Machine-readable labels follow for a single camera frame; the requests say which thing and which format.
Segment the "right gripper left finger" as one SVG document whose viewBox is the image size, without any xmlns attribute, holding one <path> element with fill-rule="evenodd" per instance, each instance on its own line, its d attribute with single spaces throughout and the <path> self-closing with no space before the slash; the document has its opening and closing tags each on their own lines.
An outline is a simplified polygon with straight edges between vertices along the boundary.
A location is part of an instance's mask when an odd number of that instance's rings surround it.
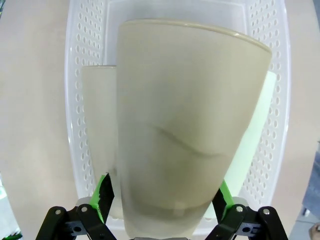
<svg viewBox="0 0 320 240">
<path fill-rule="evenodd" d="M 75 240 L 86 235 L 90 240 L 115 240 L 107 226 L 114 200 L 110 174 L 102 175 L 99 183 L 84 203 L 67 211 L 64 207 L 51 207 L 37 234 L 38 240 Z"/>
</svg>

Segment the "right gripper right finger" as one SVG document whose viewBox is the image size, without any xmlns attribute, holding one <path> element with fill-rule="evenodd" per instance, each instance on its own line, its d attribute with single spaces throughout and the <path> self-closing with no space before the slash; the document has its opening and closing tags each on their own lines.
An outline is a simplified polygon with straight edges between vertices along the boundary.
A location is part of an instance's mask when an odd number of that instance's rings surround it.
<svg viewBox="0 0 320 240">
<path fill-rule="evenodd" d="M 287 234 L 275 208 L 263 206 L 257 211 L 235 204 L 229 188 L 223 182 L 212 200 L 217 225 L 207 240 L 234 240 L 245 236 L 249 240 L 287 240 Z"/>
</svg>

